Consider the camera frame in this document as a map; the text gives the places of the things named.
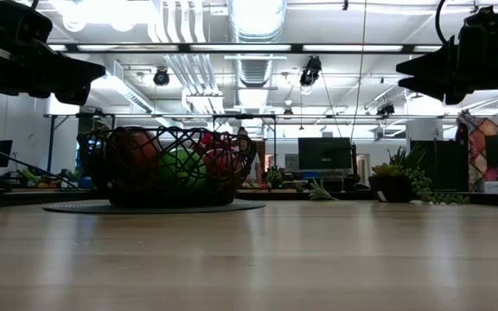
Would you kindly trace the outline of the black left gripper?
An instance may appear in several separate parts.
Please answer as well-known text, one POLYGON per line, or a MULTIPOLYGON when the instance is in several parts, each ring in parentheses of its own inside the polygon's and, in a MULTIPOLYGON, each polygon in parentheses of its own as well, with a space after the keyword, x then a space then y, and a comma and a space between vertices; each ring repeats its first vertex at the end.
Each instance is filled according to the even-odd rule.
POLYGON ((39 2, 0 0, 0 93, 54 96, 62 104, 83 106, 89 84, 105 75, 105 67, 68 57, 44 43, 52 23, 36 11, 39 2), (72 88, 47 92, 36 87, 72 88))

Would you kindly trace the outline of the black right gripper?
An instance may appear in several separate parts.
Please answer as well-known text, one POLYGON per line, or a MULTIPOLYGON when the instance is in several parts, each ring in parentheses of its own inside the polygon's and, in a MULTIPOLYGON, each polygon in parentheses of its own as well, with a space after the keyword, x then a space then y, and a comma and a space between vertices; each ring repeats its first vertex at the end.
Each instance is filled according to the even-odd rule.
POLYGON ((464 20, 458 36, 452 36, 435 52, 399 63, 395 69, 411 78, 400 79, 398 86, 441 101, 460 104, 466 94, 498 90, 498 13, 491 6, 480 8, 464 20), (426 79, 443 77, 456 67, 455 91, 426 79))

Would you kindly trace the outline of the dark red apple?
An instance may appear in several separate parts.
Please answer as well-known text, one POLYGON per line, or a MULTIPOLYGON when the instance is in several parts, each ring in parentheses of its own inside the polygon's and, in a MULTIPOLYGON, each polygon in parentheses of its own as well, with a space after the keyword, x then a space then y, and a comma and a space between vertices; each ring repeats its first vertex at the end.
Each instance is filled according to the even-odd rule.
POLYGON ((162 148, 142 127, 117 127, 105 142, 105 163, 115 182, 157 182, 162 148))

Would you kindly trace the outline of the green apple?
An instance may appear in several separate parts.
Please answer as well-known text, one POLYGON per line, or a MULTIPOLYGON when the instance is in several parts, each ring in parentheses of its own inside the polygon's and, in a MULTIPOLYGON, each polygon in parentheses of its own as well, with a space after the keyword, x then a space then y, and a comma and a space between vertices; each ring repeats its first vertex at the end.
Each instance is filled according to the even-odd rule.
POLYGON ((178 148, 158 160, 156 177, 171 186, 201 190, 207 181, 207 166, 192 149, 178 148))

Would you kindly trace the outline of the bright red apple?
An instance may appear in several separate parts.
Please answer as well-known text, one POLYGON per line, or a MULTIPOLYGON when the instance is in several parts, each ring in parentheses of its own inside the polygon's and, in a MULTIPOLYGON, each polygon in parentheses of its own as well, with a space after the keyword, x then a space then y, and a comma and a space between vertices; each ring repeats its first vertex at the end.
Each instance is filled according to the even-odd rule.
POLYGON ((242 183, 243 162, 233 152, 211 149, 202 156, 207 172, 206 189, 237 190, 242 183))

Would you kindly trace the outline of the potted succulent plant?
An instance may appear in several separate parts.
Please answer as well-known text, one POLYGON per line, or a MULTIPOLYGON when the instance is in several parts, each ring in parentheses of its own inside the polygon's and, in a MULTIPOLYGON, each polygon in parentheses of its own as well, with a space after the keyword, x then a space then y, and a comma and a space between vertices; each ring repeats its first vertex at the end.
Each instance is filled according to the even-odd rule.
POLYGON ((439 182, 450 174, 440 173, 437 142, 415 142, 410 148, 399 147, 389 160, 372 167, 368 178, 374 198, 385 203, 409 203, 419 200, 433 205, 466 205, 469 197, 442 190, 439 182))

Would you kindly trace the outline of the small green air plant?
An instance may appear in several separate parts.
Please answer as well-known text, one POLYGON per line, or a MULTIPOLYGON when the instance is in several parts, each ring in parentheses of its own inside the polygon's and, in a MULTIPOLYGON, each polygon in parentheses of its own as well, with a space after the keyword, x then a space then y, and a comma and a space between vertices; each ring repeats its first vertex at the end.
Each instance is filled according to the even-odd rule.
POLYGON ((313 179, 309 190, 310 200, 336 200, 324 187, 323 180, 313 179))

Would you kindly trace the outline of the small background potted plant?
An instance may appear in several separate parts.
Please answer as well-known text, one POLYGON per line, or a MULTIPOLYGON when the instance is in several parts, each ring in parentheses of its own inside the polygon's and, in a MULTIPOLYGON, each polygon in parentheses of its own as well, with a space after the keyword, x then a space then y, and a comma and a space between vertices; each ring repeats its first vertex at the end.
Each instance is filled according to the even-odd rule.
POLYGON ((269 168, 266 174, 266 182, 268 188, 270 189, 278 189, 282 187, 283 175, 277 166, 272 166, 269 168))

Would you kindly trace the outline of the grey round mat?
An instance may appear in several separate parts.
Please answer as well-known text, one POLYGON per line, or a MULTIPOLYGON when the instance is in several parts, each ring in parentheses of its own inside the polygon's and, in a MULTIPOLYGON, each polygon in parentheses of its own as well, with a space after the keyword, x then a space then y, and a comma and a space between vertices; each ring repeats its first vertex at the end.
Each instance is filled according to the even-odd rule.
POLYGON ((262 201, 235 199, 223 206, 192 207, 131 207, 113 205, 108 200, 70 201, 47 204, 42 207, 46 212, 74 214, 184 214, 184 213, 226 213, 253 210, 265 207, 262 201))

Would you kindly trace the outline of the black background workbench frame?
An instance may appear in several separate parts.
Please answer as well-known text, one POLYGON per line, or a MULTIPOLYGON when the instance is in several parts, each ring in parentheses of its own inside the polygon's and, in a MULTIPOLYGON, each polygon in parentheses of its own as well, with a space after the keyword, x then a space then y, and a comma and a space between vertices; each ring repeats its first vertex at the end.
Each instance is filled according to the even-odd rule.
POLYGON ((46 118, 50 119, 50 131, 49 131, 49 142, 48 142, 48 161, 47 161, 47 171, 50 171, 53 163, 53 151, 54 151, 54 133, 55 131, 69 118, 110 118, 111 119, 111 129, 117 127, 118 119, 151 119, 152 121, 157 121, 159 124, 164 126, 170 126, 170 120, 203 120, 211 119, 212 128, 215 130, 217 128, 217 119, 236 119, 236 120, 250 120, 250 119, 260 119, 263 123, 266 119, 270 119, 273 123, 271 130, 276 133, 277 129, 277 119, 278 116, 275 114, 175 114, 175 113, 152 113, 152 114, 114 114, 114 113, 87 113, 79 112, 75 114, 44 114, 46 118))

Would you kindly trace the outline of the silver ceiling duct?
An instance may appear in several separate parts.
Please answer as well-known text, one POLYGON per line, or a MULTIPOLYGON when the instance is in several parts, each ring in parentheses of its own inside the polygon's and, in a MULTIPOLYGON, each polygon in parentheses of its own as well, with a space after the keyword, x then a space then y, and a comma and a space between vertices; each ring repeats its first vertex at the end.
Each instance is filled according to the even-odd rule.
MULTIPOLYGON (((285 22, 287 0, 227 0, 230 42, 279 42, 285 22)), ((239 82, 246 87, 265 86, 271 78, 273 60, 237 60, 239 82)))

